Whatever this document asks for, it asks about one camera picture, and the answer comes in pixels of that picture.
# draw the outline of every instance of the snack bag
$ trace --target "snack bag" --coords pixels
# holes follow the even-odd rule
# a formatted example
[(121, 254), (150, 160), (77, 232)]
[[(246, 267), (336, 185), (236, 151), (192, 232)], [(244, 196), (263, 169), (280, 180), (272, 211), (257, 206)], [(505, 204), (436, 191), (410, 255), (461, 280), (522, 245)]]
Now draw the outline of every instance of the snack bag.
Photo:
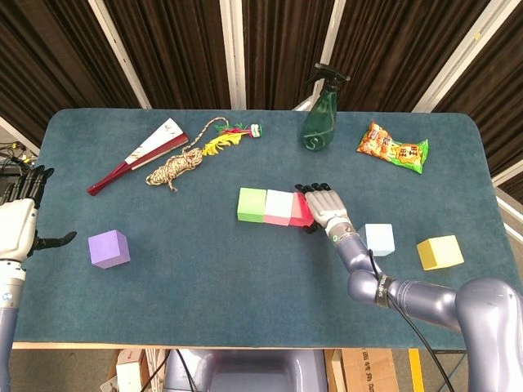
[(416, 145), (400, 143), (394, 141), (385, 128), (381, 128), (372, 121), (356, 151), (373, 155), (422, 174), (423, 164), (428, 155), (428, 139)]

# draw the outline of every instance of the yellow feather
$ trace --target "yellow feather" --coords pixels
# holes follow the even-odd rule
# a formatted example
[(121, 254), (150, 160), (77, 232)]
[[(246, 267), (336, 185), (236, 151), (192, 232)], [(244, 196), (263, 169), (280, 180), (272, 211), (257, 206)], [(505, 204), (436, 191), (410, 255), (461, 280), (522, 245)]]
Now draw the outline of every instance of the yellow feather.
[(244, 134), (242, 133), (226, 133), (224, 135), (219, 135), (218, 137), (215, 137), (211, 141), (209, 141), (204, 147), (203, 147), (203, 155), (218, 155), (220, 153), (220, 149), (223, 149), (223, 147), (227, 145), (237, 145), (239, 144), (239, 141), (242, 139), (242, 136)]

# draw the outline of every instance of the robot finger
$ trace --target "robot finger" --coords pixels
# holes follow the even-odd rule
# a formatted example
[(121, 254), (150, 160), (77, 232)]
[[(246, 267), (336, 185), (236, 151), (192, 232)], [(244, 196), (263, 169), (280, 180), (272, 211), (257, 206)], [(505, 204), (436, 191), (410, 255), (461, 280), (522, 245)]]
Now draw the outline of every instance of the robot finger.
[(318, 231), (318, 228), (320, 228), (320, 224), (318, 222), (312, 222), (310, 226), (304, 226), (303, 230), (307, 234), (314, 234), (316, 231)]
[(42, 171), (40, 174), (38, 174), (38, 177), (36, 177), (29, 197), (34, 200), (34, 207), (37, 209), (40, 207), (40, 202), (42, 201), (43, 190), (46, 186), (47, 179), (52, 176), (52, 173), (54, 172), (55, 169), (51, 167)]
[(337, 192), (331, 190), (330, 196), (333, 199), (334, 204), (336, 205), (336, 208), (339, 209), (345, 209), (345, 204), (343, 203), (342, 199), (340, 198), (340, 195), (337, 194)]
[(332, 210), (333, 202), (329, 197), (329, 192), (326, 190), (321, 190), (320, 185), (318, 185), (318, 190), (314, 192), (315, 197), (320, 201), (321, 206), (324, 210)]
[(67, 245), (73, 241), (74, 237), (76, 237), (76, 234), (76, 231), (71, 231), (62, 238), (38, 238), (35, 242), (34, 250), (40, 251), (50, 247), (63, 247), (64, 245)]
[(29, 172), (27, 175), (27, 178), (25, 179), (24, 186), (22, 187), (22, 190), (20, 191), (20, 198), (28, 198), (31, 194), (31, 189), (33, 188), (34, 181), (36, 180), (36, 177), (38, 174), (43, 172), (44, 166), (38, 166), (35, 167), (33, 170)]
[(318, 193), (319, 192), (308, 192), (305, 194), (307, 205), (309, 206), (312, 212), (312, 216), (315, 219), (318, 219), (320, 217), (320, 213), (325, 209), (322, 204), (322, 201), (317, 197)]
[(12, 200), (18, 200), (20, 198), (20, 191), (25, 183), (25, 178), (27, 177), (27, 174), (24, 174), (22, 177), (18, 179), (15, 186), (13, 187), (13, 191), (11, 193)]
[(3, 193), (2, 199), (0, 200), (0, 206), (4, 203), (9, 202), (9, 199), (11, 198), (11, 193), (12, 193), (12, 190), (14, 187), (15, 187), (14, 184), (10, 184), (9, 186), (7, 186), (5, 192)]
[(336, 192), (332, 190), (324, 190), (323, 194), (327, 200), (326, 203), (329, 205), (331, 210), (339, 210), (340, 208), (343, 208), (343, 205), (340, 206), (340, 203), (336, 198)]

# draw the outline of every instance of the purple cube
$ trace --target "purple cube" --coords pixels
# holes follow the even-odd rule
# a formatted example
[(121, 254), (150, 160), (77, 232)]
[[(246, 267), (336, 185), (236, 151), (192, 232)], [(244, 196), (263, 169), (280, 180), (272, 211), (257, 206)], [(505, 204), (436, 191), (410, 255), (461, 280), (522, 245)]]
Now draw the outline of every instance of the purple cube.
[(103, 269), (131, 260), (127, 238), (117, 230), (89, 237), (89, 252), (91, 263)]

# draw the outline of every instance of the blue-green tablecloth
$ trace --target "blue-green tablecloth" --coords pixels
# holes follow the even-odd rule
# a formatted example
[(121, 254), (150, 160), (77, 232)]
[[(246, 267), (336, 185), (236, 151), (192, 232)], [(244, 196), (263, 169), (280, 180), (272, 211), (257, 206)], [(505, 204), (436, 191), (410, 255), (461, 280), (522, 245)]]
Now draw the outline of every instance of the blue-green tablecloth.
[[(211, 118), (260, 123), (244, 139), (206, 157), (176, 181), (179, 191), (145, 177), (167, 156), (125, 175), (95, 197), (108, 174), (172, 117), (194, 138)], [(495, 276), (520, 286), (489, 178), (479, 132), (463, 114), (339, 113), (334, 142), (305, 150), (306, 113), (290, 111), (71, 109), (49, 123), (38, 163), (56, 169), (38, 218), (44, 237), (74, 229), (67, 247), (35, 253), (17, 341), (242, 347), (420, 346), (394, 311), (346, 294), (347, 272), (323, 232), (239, 222), (239, 187), (293, 191), (327, 182), (358, 229), (391, 223), (396, 251), (389, 275), (458, 288)], [(393, 139), (431, 150), (420, 176), (356, 153), (371, 120)], [(209, 141), (208, 132), (198, 146)], [(131, 262), (91, 265), (87, 238), (117, 229)], [(465, 264), (425, 272), (416, 244), (455, 234)], [(462, 337), (418, 323), (435, 348), (463, 348)]]

